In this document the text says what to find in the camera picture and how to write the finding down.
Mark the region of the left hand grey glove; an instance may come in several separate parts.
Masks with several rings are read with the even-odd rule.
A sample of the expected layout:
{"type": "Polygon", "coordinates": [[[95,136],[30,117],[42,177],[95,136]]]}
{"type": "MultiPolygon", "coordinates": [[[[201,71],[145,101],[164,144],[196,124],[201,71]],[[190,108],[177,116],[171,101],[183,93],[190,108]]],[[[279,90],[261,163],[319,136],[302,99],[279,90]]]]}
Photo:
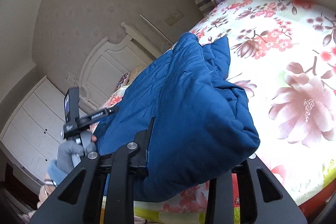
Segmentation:
{"type": "Polygon", "coordinates": [[[74,164],[72,162],[73,155],[84,156],[90,152],[96,152],[96,142],[97,138],[91,135],[91,142],[84,148],[73,140],[68,140],[62,143],[58,148],[58,158],[56,166],[66,174],[69,174],[74,169],[74,164]]]}

